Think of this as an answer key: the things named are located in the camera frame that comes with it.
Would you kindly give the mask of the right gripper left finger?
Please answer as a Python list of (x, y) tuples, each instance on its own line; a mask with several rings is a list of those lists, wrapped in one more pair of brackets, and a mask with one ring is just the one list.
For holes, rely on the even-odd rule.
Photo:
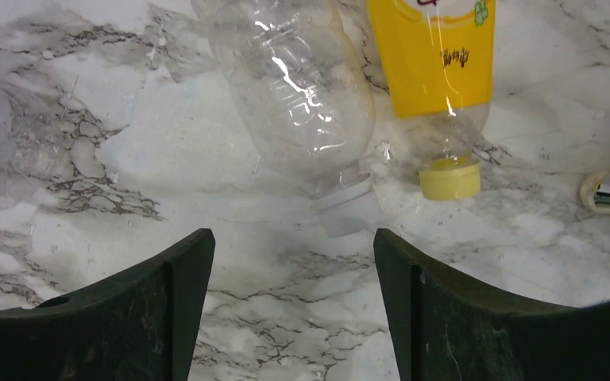
[(0, 310), (0, 380), (185, 380), (214, 259), (210, 229), (31, 309)]

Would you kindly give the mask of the plain clear plastic bottle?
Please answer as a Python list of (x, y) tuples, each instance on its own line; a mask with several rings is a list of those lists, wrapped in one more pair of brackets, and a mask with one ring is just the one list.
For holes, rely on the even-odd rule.
[(333, 1), (194, 1), (261, 160), (307, 196), (329, 237), (372, 227), (361, 168), (376, 110)]

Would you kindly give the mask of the yellow plastic bottle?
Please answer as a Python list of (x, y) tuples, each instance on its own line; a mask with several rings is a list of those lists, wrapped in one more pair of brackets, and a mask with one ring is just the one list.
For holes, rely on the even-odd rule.
[(395, 120), (395, 158), (423, 196), (481, 190), (473, 149), (492, 101), (496, 3), (375, 0), (367, 4)]

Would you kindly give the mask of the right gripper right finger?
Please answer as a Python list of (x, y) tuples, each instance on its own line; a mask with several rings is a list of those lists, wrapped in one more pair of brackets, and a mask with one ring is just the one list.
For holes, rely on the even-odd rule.
[(513, 294), (389, 229), (373, 250), (402, 380), (610, 380), (610, 301), (573, 308)]

